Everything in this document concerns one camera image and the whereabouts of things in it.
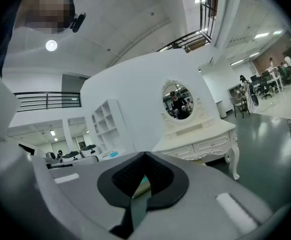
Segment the beige chair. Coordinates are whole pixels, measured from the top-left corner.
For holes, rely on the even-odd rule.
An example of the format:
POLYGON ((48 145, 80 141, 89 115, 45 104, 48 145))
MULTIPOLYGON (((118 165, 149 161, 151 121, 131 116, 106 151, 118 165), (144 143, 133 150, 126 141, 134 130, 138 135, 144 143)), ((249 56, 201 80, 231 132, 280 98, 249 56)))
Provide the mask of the beige chair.
POLYGON ((235 97, 231 96, 229 98, 229 100, 230 100, 230 103, 233 106, 233 111, 234 111, 234 116, 235 117, 237 117, 236 109, 238 109, 238 111, 242 115, 242 118, 244 118, 244 112, 247 112, 250 115, 247 98, 245 96, 240 97, 240 98, 235 98, 235 97))

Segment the white shelf unit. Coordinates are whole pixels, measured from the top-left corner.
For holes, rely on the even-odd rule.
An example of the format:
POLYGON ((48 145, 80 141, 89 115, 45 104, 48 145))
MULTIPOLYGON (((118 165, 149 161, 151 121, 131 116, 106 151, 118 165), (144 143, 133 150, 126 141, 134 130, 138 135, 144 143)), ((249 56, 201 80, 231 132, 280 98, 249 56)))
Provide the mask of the white shelf unit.
POLYGON ((135 151, 116 99, 104 101, 93 112, 91 119, 101 153, 118 152, 123 155, 135 151))

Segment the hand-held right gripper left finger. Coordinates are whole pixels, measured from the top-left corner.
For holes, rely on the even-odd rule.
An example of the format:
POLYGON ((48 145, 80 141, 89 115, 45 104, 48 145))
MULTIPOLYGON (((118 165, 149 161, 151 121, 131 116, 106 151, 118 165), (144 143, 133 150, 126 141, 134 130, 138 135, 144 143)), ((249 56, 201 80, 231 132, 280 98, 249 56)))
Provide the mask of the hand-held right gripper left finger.
POLYGON ((48 240, 146 240, 143 225, 133 228, 132 187, 128 174, 139 166, 144 152, 127 154, 88 165, 48 169, 34 158, 32 166, 52 229, 48 240))

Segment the white backdrop panel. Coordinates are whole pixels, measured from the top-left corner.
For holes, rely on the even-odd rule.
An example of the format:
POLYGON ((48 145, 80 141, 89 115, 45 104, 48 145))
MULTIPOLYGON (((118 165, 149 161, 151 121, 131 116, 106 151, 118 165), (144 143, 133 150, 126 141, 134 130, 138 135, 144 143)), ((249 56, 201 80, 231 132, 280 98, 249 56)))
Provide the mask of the white backdrop panel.
POLYGON ((220 115, 199 68, 215 57, 216 49, 205 46, 186 53, 182 49, 138 56, 92 76, 80 94, 85 121, 92 142, 100 145, 93 113, 108 99, 118 101, 127 129, 125 141, 135 151, 151 151, 164 132, 162 87, 167 80, 180 81, 192 95, 199 97, 204 110, 213 118, 220 115))

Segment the oval vanity mirror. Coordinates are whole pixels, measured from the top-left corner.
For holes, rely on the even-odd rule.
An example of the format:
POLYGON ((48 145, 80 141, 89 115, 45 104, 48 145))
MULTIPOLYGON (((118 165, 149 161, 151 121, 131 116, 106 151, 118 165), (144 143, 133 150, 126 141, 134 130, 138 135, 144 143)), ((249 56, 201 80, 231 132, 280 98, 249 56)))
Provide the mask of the oval vanity mirror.
POLYGON ((198 112, 198 101, 185 83, 168 79, 161 89, 162 118, 172 123, 189 123, 198 112))

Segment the white ornate dressing table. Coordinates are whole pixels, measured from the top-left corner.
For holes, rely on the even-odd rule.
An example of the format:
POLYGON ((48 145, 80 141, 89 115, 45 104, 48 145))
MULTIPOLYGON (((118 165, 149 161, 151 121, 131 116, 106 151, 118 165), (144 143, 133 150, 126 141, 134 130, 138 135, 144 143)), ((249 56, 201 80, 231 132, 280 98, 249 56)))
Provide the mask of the white ornate dressing table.
POLYGON ((233 179, 237 181, 240 178, 237 173, 240 150, 236 125, 210 116, 200 97, 195 97, 198 101, 195 118, 182 123, 172 123, 162 118, 163 136, 152 151, 187 161, 201 160, 210 155, 223 157, 229 164, 233 179))

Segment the round ceiling light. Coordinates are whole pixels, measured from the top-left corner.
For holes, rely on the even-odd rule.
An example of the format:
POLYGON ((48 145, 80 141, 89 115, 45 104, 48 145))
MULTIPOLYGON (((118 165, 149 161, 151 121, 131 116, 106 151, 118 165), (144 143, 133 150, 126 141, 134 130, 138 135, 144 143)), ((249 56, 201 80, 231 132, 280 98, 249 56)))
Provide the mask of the round ceiling light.
POLYGON ((45 48, 49 52, 53 52, 58 48, 58 44, 55 40, 48 40, 45 44, 45 48))

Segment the white bin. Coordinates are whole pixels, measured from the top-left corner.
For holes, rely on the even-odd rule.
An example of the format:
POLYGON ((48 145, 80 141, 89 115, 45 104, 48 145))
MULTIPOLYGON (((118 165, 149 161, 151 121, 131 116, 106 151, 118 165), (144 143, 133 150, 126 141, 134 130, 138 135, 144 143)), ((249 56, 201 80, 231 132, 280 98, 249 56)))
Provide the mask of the white bin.
POLYGON ((226 111, 226 108, 224 107, 223 105, 223 100, 218 100, 215 102, 216 106, 217 106, 217 109, 218 109, 218 112, 219 112, 219 116, 221 119, 224 119, 227 117, 227 111, 226 111))

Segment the group of office desks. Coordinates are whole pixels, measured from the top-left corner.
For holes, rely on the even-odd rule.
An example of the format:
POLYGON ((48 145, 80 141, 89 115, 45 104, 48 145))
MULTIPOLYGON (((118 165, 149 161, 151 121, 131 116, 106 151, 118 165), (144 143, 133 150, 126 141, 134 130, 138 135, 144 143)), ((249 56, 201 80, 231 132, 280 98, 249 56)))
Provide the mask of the group of office desks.
POLYGON ((275 93, 284 91, 284 83, 278 68, 275 67, 271 72, 265 70, 260 76, 252 76, 252 85, 261 96, 261 99, 271 98, 275 93))

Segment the person's dark clothing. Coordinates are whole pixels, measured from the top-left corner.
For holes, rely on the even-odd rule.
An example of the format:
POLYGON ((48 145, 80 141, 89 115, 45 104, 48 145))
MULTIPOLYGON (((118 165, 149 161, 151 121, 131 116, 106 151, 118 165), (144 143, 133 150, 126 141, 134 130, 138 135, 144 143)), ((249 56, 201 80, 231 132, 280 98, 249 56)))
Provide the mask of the person's dark clothing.
POLYGON ((0 77, 3 74, 3 66, 20 4, 21 0, 11 0, 0 6, 0 77))

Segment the black balcony railing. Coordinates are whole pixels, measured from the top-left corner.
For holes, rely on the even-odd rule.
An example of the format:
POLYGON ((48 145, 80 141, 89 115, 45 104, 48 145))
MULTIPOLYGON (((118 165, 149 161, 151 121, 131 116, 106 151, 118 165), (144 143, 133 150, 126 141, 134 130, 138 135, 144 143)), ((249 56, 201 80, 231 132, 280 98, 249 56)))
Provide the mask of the black balcony railing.
POLYGON ((20 101, 18 112, 82 107, 79 92, 29 91, 15 92, 20 101))

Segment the black stair railing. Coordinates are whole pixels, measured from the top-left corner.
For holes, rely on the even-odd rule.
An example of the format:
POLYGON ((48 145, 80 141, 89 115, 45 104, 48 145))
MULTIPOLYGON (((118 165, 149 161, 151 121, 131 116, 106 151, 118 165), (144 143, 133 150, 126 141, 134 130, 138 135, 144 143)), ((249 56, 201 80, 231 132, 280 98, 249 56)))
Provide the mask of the black stair railing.
POLYGON ((162 45, 159 52, 183 49, 190 53, 212 40, 219 0, 168 0, 175 37, 162 45))

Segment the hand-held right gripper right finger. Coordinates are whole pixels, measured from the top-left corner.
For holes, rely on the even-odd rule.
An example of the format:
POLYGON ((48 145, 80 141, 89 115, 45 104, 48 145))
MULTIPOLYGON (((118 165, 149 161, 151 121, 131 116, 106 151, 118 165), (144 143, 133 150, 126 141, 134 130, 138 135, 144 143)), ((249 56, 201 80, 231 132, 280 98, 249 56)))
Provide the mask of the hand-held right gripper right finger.
POLYGON ((265 240, 273 212, 256 194, 219 170, 162 155, 188 176, 172 207, 149 211, 132 240, 265 240))

